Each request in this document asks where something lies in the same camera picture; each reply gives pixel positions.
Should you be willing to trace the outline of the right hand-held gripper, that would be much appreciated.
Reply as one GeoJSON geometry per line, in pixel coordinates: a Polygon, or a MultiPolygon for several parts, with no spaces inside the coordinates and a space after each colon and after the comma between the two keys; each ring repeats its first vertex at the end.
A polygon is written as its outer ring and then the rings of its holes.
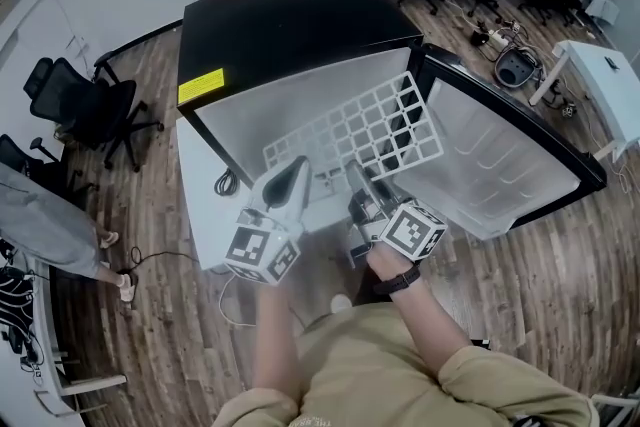
{"type": "Polygon", "coordinates": [[[373,184],[356,159],[347,162],[345,172],[352,191],[350,257],[364,258],[380,241],[412,262],[428,257],[446,232],[446,223],[393,185],[373,184]]]}

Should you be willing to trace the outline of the person's right hand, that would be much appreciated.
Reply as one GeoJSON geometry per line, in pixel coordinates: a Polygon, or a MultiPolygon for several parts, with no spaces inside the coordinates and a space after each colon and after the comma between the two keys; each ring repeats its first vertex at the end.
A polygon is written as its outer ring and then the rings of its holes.
{"type": "Polygon", "coordinates": [[[384,242],[377,242],[366,256],[368,266],[382,282],[411,271],[414,263],[384,242]]]}

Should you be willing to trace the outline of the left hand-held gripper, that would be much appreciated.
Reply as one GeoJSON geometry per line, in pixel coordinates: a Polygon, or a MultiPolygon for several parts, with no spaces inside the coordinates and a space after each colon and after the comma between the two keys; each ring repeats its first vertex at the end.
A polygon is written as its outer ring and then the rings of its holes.
{"type": "Polygon", "coordinates": [[[311,165],[305,156],[276,164],[251,189],[236,221],[224,265],[237,277],[278,285],[300,256],[311,165]]]}

